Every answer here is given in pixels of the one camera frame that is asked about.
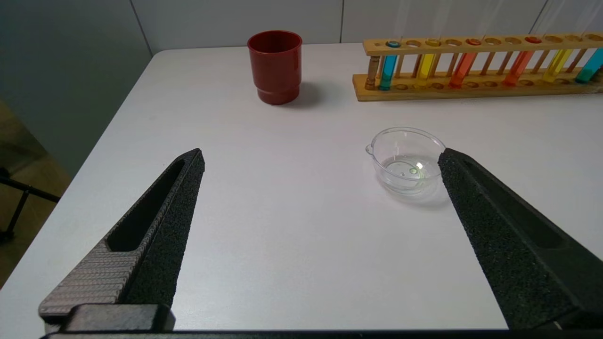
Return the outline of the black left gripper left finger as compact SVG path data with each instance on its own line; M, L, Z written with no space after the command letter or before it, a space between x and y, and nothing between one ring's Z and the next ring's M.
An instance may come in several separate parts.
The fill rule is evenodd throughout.
M84 304L172 305L204 170L202 151L193 149L158 176L43 299L46 331Z

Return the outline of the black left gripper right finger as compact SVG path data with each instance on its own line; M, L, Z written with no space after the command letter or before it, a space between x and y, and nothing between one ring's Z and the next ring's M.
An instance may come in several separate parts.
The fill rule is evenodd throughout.
M603 263L465 153L441 177L511 330L601 330Z

